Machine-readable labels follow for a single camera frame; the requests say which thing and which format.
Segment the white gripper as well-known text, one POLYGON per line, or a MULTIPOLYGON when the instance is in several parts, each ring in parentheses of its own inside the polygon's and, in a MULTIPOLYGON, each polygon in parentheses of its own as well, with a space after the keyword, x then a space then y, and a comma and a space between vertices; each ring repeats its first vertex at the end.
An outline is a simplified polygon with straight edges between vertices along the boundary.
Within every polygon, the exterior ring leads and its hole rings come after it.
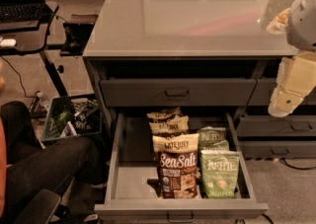
MULTIPOLYGON (((267 25, 266 31, 274 35, 285 32, 290 9, 278 13, 267 25)), ((302 103, 316 87, 316 53, 302 51, 284 58, 279 65, 278 90, 274 90, 268 112, 274 117, 285 117, 302 103)))

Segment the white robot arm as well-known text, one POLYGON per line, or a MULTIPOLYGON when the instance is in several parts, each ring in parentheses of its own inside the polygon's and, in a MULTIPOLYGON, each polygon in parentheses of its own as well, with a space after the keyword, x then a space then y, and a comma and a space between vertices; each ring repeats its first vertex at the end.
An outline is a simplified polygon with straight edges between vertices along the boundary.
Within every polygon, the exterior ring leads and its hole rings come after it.
POLYGON ((270 115, 285 117, 316 87, 316 0, 294 0, 270 21, 267 31, 286 34, 287 42, 298 49, 292 58, 281 60, 268 108, 270 115))

